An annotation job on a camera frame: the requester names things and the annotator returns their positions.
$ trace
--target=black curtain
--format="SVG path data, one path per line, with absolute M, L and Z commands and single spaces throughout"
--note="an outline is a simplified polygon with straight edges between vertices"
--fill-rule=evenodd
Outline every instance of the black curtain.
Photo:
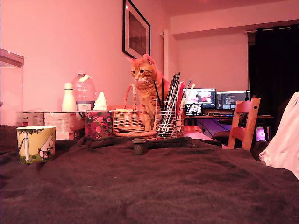
M 278 108 L 299 91 L 299 28 L 280 28 L 258 29 L 249 47 L 251 95 L 261 98 L 260 115 L 274 116 L 273 134 L 280 122 Z

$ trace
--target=picture frame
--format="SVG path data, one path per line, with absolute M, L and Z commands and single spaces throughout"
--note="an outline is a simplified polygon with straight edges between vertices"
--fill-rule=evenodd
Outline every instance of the picture frame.
M 123 0 L 122 52 L 131 58 L 150 55 L 150 24 L 131 0 Z

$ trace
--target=moomin mug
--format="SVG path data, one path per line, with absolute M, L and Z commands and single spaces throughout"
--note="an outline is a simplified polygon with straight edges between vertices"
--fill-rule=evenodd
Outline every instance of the moomin mug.
M 55 154 L 55 126 L 28 126 L 17 128 L 21 163 L 47 162 Z

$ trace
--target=bed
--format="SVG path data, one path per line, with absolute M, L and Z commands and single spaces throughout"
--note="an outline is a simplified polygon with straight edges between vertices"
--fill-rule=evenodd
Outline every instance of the bed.
M 299 223 L 299 181 L 249 151 L 189 137 L 57 140 L 53 161 L 21 164 L 0 127 L 1 223 Z

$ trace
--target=cat ear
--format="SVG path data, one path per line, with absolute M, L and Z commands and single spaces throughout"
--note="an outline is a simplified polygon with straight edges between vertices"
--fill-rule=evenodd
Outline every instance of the cat ear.
M 144 54 L 143 59 L 146 60 L 148 64 L 154 64 L 154 60 L 151 58 L 149 54 Z
M 129 62 L 131 62 L 132 64 L 134 64 L 135 61 L 136 61 L 136 59 L 134 59 L 134 58 L 130 58 L 130 57 L 126 57 L 126 59 L 127 59 Z

